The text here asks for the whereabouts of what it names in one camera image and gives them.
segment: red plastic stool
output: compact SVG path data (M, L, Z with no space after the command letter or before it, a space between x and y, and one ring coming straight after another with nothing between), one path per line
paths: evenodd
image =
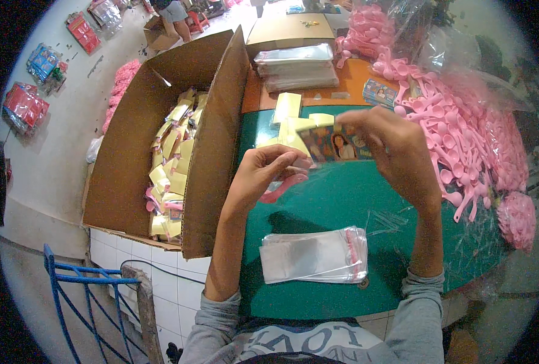
M203 14L203 13L197 14L194 11L188 11L187 14L188 14L189 17L191 17L191 19L193 19L193 24L189 24L189 19L188 18L185 19L185 22L189 26L189 31L191 33L195 33L195 32L202 33L203 32L203 27L205 25L209 25L209 19L207 19L205 14ZM199 15L202 16L204 18L204 20L199 20Z

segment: orange table surface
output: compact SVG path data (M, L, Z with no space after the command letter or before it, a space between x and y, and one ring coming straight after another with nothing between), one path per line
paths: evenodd
M245 85L242 113L251 113L259 110L271 110L275 108L278 95L281 92L301 93L302 106L325 106L325 105L358 105L369 106L363 98L363 87L368 79L373 79L391 89L399 90L397 81L389 81L375 75L371 65L363 59L350 58L342 69L336 69L340 80L338 87L326 87L322 89L289 90L269 93L264 87L264 82L257 72L250 68ZM348 92L349 98L331 98L332 92Z

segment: gray sweatshirt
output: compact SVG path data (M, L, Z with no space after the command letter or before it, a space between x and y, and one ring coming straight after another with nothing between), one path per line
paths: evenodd
M201 294L201 309L179 363L239 363L276 352L312 353L343 363L443 363L443 282L443 273L422 278L407 271L404 300L384 341L345 322L310 328L266 325L237 334L239 291L225 302Z

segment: left hand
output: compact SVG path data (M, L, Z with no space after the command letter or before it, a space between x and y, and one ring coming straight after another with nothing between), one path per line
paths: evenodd
M247 215L272 181L296 173L308 174L311 162L307 157L304 152L281 144L247 150L231 183L222 214ZM293 167L295 162L301 168Z

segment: right hand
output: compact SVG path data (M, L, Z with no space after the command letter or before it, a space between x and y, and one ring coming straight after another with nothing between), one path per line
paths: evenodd
M419 214L440 211L441 190L419 124L380 106L341 113L336 123L356 129L367 143L379 173Z

